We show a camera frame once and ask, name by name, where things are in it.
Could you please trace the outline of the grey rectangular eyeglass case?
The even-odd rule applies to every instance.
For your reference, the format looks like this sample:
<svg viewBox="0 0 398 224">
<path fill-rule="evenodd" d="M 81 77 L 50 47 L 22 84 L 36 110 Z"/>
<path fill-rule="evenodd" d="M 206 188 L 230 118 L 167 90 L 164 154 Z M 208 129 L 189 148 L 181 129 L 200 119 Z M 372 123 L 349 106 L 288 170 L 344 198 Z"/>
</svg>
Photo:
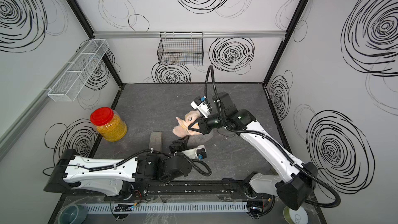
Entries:
<svg viewBox="0 0 398 224">
<path fill-rule="evenodd" d="M 149 149 L 162 151 L 163 135 L 162 132 L 152 132 L 150 134 Z"/>
</svg>

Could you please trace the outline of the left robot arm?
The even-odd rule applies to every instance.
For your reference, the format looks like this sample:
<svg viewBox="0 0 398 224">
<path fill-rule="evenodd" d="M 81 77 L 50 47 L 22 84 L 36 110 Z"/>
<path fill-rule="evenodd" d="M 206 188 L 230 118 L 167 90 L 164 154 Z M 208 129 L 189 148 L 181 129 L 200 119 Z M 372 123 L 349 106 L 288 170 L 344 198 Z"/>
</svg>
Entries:
<svg viewBox="0 0 398 224">
<path fill-rule="evenodd" d="M 94 159 L 65 150 L 55 165 L 45 192 L 65 193 L 83 189 L 114 197 L 128 195 L 142 183 L 168 183 L 188 176 L 194 159 L 202 159 L 202 147 L 164 154 L 143 150 L 127 159 Z"/>
</svg>

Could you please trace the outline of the grey fabric oval eyeglass case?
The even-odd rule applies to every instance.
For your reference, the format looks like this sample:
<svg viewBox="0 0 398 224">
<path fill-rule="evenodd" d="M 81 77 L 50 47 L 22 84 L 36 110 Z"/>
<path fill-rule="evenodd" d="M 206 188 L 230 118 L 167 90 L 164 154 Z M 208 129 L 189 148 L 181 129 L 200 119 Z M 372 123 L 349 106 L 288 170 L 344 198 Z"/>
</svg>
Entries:
<svg viewBox="0 0 398 224">
<path fill-rule="evenodd" d="M 197 154 L 198 150 L 201 151 L 201 150 L 206 150 L 206 149 L 205 149 L 204 145 L 199 145 L 195 148 L 184 150 L 183 153 L 185 155 L 187 155 L 188 157 L 196 157 L 198 155 Z"/>
</svg>

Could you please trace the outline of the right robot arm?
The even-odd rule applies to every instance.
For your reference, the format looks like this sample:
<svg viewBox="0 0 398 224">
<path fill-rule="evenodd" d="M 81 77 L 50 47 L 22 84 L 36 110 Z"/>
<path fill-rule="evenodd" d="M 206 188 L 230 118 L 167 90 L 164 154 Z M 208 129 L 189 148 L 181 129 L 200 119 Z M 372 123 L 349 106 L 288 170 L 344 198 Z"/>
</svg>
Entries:
<svg viewBox="0 0 398 224">
<path fill-rule="evenodd" d="M 284 204 L 298 210 L 313 193 L 318 170 L 311 162 L 304 163 L 276 142 L 265 131 L 260 122 L 245 109 L 238 110 L 230 96 L 222 92 L 220 99 L 213 99 L 216 107 L 211 110 L 204 97 L 196 97 L 191 106 L 200 116 L 188 129 L 208 134 L 211 130 L 229 127 L 242 139 L 251 144 L 274 168 L 277 175 L 250 176 L 249 184 L 257 194 L 279 197 Z"/>
</svg>

